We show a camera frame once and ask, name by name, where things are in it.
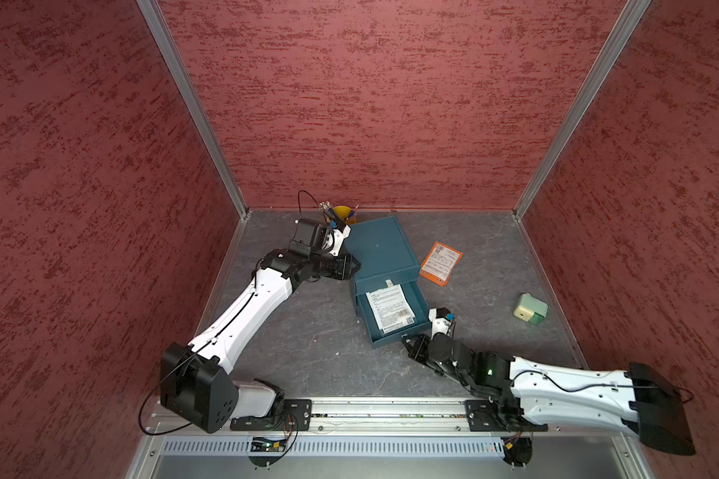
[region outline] orange package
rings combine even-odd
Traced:
[[[431,248],[429,256],[423,261],[420,274],[427,280],[444,286],[450,281],[450,273],[461,260],[461,256],[463,256],[463,253],[460,253],[460,251],[456,251],[437,241],[434,247]]]

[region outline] mounting plate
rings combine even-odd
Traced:
[[[281,429],[282,415],[290,415],[298,423],[291,422],[288,427],[297,427],[300,432],[309,430],[311,423],[311,399],[285,399],[282,414],[272,417],[232,419],[229,423],[231,431],[271,431],[273,428]]]
[[[489,401],[463,401],[466,407],[466,418],[469,420],[471,432],[499,432],[506,431],[506,428],[495,421],[498,407]]]

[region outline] blue box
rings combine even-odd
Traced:
[[[397,218],[388,216],[351,225],[346,250],[362,263],[352,278],[352,294],[372,293],[392,284],[418,280],[421,263]]]
[[[397,331],[392,331],[389,334],[384,335],[383,331],[378,329],[378,324],[375,322],[375,316],[373,310],[370,309],[370,302],[367,301],[365,293],[360,294],[354,298],[355,305],[357,308],[357,316],[365,320],[365,326],[367,327],[367,335],[370,336],[370,342],[374,348],[385,346],[392,342],[398,342],[402,340],[404,334],[418,334],[424,331],[431,331],[431,322],[429,321],[429,305],[426,304],[421,293],[421,288],[418,287],[418,283],[411,281],[410,283],[404,283],[402,285],[405,299],[410,305],[410,309],[415,314],[414,322],[405,328],[400,328]]]
[[[404,334],[417,334],[431,328],[429,305],[418,286],[421,263],[400,227],[397,218],[374,219],[351,225],[346,250],[362,264],[351,282],[357,316],[365,320],[367,334],[374,348],[402,339]],[[405,328],[384,335],[378,329],[373,310],[365,293],[388,287],[387,281],[400,284],[412,312],[414,322]]]

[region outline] wire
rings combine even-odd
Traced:
[[[162,436],[162,435],[165,435],[165,434],[170,434],[171,432],[179,431],[179,430],[181,430],[181,429],[183,429],[183,428],[186,428],[186,427],[192,425],[191,422],[188,422],[188,423],[184,424],[183,426],[179,426],[179,427],[177,427],[177,428],[175,428],[175,429],[171,429],[170,431],[150,432],[150,431],[147,431],[146,428],[144,427],[144,423],[141,421],[141,416],[142,416],[142,414],[144,414],[144,407],[146,407],[146,403],[149,401],[149,398],[151,398],[151,397],[152,397],[152,394],[154,394],[154,393],[157,391],[157,389],[158,389],[160,386],[163,385],[163,382],[165,382],[165,380],[166,380],[167,378],[169,378],[170,375],[172,375],[174,372],[176,372],[177,370],[179,370],[179,368],[181,368],[184,364],[186,364],[187,362],[189,362],[189,361],[191,361],[192,359],[194,359],[194,357],[197,356],[198,353],[199,353],[201,350],[203,350],[203,349],[204,349],[208,344],[210,344],[210,343],[211,343],[211,340],[208,340],[208,342],[206,342],[205,344],[203,344],[200,349],[194,351],[190,357],[188,357],[188,358],[184,359],[183,361],[181,361],[178,366],[176,366],[175,368],[173,368],[173,370],[172,370],[171,372],[169,372],[168,374],[165,375],[165,377],[163,377],[162,379],[160,379],[160,381],[157,383],[157,386],[155,386],[155,387],[152,389],[152,391],[149,391],[149,394],[146,395],[146,397],[144,398],[144,402],[141,403],[141,407],[139,408],[139,427],[141,428],[141,432],[143,432],[143,433],[146,434],[147,436]]]
[[[293,448],[293,445],[296,444],[296,440],[298,439],[298,421],[295,420],[293,415],[291,415],[290,413],[285,413],[285,414],[279,415],[279,417],[282,417],[282,418],[285,418],[286,416],[288,417],[288,420],[285,421],[285,423],[287,424],[289,422],[291,425],[295,426],[296,437],[293,437],[293,441],[290,441],[290,437],[293,435],[293,429],[294,429],[294,427],[291,426],[290,431],[287,433],[287,437],[285,439],[283,439],[283,441],[285,441],[285,447],[286,447],[285,451],[282,453],[282,455],[280,455],[279,457],[275,457],[272,461],[267,461],[267,467],[273,465],[275,462],[277,462],[280,459],[282,459],[283,457],[285,457],[285,455],[287,455],[288,452],[290,452],[290,449]],[[286,425],[283,425],[283,427],[282,427],[283,435],[285,435],[285,426]],[[268,442],[276,442],[276,441],[272,441],[271,439],[267,439],[266,437],[253,437],[252,442],[262,442],[262,440],[268,441]],[[253,462],[253,460],[250,458],[249,451],[246,452],[246,455],[248,455],[248,459],[250,460],[250,462]],[[263,466],[257,465],[255,462],[253,462],[253,464],[256,465],[256,467],[263,467]]]
[[[682,399],[682,400],[681,400],[681,404],[687,404],[687,403],[690,402],[692,399],[695,399],[695,395],[692,394],[692,391],[690,391],[689,389],[686,389],[686,388],[677,388],[677,389],[679,389],[680,391],[687,391],[687,392],[690,394],[690,397],[688,397],[687,399]]]
[[[600,384],[589,384],[588,386],[584,386],[584,387],[578,388],[578,389],[565,389],[562,386],[556,384],[556,381],[553,380],[552,378],[550,378],[545,372],[536,371],[534,369],[527,369],[526,371],[519,372],[517,374],[517,376],[514,376],[514,378],[511,379],[511,385],[513,386],[514,381],[516,381],[519,376],[522,376],[526,372],[537,372],[544,378],[551,381],[551,384],[555,385],[557,388],[559,388],[565,392],[579,392],[579,391],[583,391],[584,389],[588,389],[588,388],[632,388],[632,389],[658,389],[659,388],[658,386],[633,386],[633,385],[626,385],[626,384],[605,384],[604,382],[601,382]]]
[[[290,449],[293,448],[293,445],[296,444],[296,441],[298,440],[298,421],[294,421],[294,420],[293,420],[293,416],[292,416],[290,413],[288,413],[288,417],[290,418],[290,424],[295,424],[295,425],[296,425],[296,437],[293,438],[293,442],[290,443],[290,446],[288,447],[288,449],[285,449],[285,452],[282,453],[282,455],[280,456],[280,458],[278,459],[278,461],[279,461],[280,459],[282,459],[283,457],[285,457],[285,455],[288,454],[288,452],[290,452]],[[290,434],[293,434],[293,428],[292,428],[292,426],[290,427]]]
[[[314,204],[317,206],[317,208],[320,207],[319,202],[316,199],[314,199],[313,196],[311,196],[311,193],[309,193],[305,189],[300,189],[300,190],[298,190],[298,193],[296,195],[296,199],[298,200],[298,216],[301,216],[301,193],[306,193],[307,195],[309,195],[309,197],[314,200]]]
[[[144,423],[141,421],[141,416],[144,414],[144,407],[146,407],[146,403],[149,402],[149,398],[151,398],[152,394],[154,394],[157,391],[157,389],[159,389],[159,387],[163,385],[163,382],[165,382],[165,380],[167,378],[169,378],[170,375],[172,375],[174,372],[178,371],[184,364],[186,364],[187,362],[194,359],[194,357],[197,356],[201,350],[205,349],[208,344],[213,342],[214,339],[218,338],[220,336],[220,334],[231,324],[231,322],[236,320],[237,316],[239,316],[240,313],[242,313],[242,311],[245,309],[245,307],[249,304],[250,300],[253,299],[253,296],[255,296],[255,292],[256,292],[256,290],[253,290],[250,293],[248,300],[245,302],[245,304],[242,305],[242,308],[240,308],[240,310],[234,315],[234,317],[232,317],[231,320],[228,323],[226,323],[226,325],[224,327],[222,327],[220,329],[220,331],[218,331],[215,335],[213,335],[213,337],[210,340],[208,340],[205,344],[203,344],[198,350],[194,351],[191,356],[189,356],[188,358],[181,361],[178,366],[173,368],[173,370],[171,372],[169,372],[168,374],[165,375],[165,377],[163,377],[162,379],[159,380],[159,382],[157,383],[157,386],[155,386],[152,389],[152,391],[149,391],[149,394],[146,395],[146,397],[144,398],[144,402],[141,403],[141,407],[139,408],[139,427],[141,428],[141,432],[143,432],[147,436],[162,436],[165,434],[170,434],[171,432],[179,431],[183,428],[186,428],[186,427],[189,427],[192,425],[191,422],[188,422],[188,423],[184,424],[183,426],[179,426],[175,429],[171,429],[170,431],[150,432],[150,431],[146,430],[146,427],[144,427]]]
[[[518,439],[520,436],[522,436],[522,432],[524,432],[524,431],[519,431],[517,434],[509,437],[508,439],[506,439],[504,441],[504,444],[508,444],[509,442],[512,442],[514,439]]]
[[[455,348],[455,318],[453,318],[453,321],[450,323],[450,327],[447,331],[445,331],[445,336],[450,333],[450,359],[452,360],[453,357],[453,348]],[[461,380],[461,374],[458,372],[458,368],[455,368],[455,375],[458,377],[459,381]]]
[[[256,279],[256,271],[258,271],[258,267],[261,265],[261,262],[264,260],[264,258],[259,258],[258,261],[256,261],[256,267],[253,268],[253,272],[250,273],[250,279],[254,280]]]

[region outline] robotic arm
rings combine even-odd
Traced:
[[[233,381],[230,374],[260,325],[302,282],[319,277],[342,281],[360,269],[343,245],[350,227],[329,204],[320,208],[331,225],[296,221],[288,249],[261,258],[249,285],[217,321],[188,346],[173,343],[165,350],[164,407],[208,433],[230,418],[275,415],[276,386]],[[445,308],[437,313],[451,317]],[[485,400],[469,415],[470,424],[485,427],[477,430],[546,431],[548,424],[607,428],[638,435],[645,445],[670,454],[695,454],[678,388],[649,366],[633,363],[629,371],[548,366],[472,351],[451,331],[432,331],[431,338],[406,336],[403,343],[411,359]]]
[[[637,435],[642,444],[694,455],[679,388],[638,362],[629,371],[549,366],[497,352],[475,352],[451,337],[446,308],[425,334],[406,336],[408,357],[486,399],[469,418],[482,431],[546,431],[549,424]],[[442,330],[442,324],[448,327]]]
[[[160,402],[202,430],[219,430],[230,418],[269,414],[277,391],[259,381],[232,381],[229,375],[261,324],[296,288],[310,278],[351,278],[360,264],[346,253],[351,232],[330,204],[320,206],[331,225],[308,218],[296,221],[287,250],[261,258],[245,291],[220,318],[189,342],[163,352]]]

